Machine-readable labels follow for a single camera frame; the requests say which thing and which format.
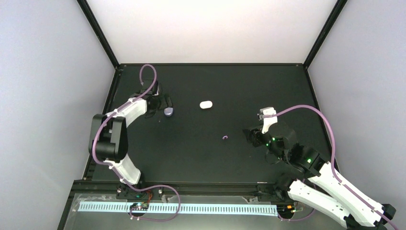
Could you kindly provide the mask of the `purple earbud charging case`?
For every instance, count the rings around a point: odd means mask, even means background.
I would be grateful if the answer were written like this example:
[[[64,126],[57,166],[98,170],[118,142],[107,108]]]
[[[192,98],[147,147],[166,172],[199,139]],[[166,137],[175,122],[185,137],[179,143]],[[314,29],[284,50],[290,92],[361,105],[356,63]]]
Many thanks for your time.
[[[174,108],[173,107],[167,107],[164,109],[164,115],[166,117],[171,117],[174,114]]]

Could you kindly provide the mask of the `white earbud charging case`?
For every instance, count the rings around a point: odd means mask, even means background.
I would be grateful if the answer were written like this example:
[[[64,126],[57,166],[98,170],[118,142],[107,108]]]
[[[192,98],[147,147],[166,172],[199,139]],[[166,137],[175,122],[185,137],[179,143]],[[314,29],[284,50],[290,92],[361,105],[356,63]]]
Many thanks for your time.
[[[199,107],[201,109],[209,109],[209,108],[212,108],[212,106],[213,106],[212,101],[203,101],[203,102],[200,102],[200,104],[199,104]]]

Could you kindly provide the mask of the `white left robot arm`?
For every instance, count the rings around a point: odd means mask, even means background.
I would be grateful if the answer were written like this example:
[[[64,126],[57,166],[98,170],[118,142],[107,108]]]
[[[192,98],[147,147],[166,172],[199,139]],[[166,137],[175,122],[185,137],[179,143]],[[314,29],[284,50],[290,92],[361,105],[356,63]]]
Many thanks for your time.
[[[151,89],[142,88],[113,111],[96,114],[91,123],[89,154],[96,163],[114,171],[122,183],[138,184],[141,171],[128,155],[128,127],[139,117],[150,118],[172,107],[170,96],[155,82]]]

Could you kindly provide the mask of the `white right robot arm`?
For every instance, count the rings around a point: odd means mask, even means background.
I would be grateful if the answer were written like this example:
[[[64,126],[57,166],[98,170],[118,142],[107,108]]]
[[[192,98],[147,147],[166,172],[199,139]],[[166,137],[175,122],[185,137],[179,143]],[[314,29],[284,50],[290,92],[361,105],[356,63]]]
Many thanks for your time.
[[[384,230],[394,218],[392,205],[374,201],[342,178],[318,151],[301,145],[285,123],[246,128],[243,133],[248,143],[265,146],[268,155],[289,166],[272,188],[276,199],[306,204],[347,230]]]

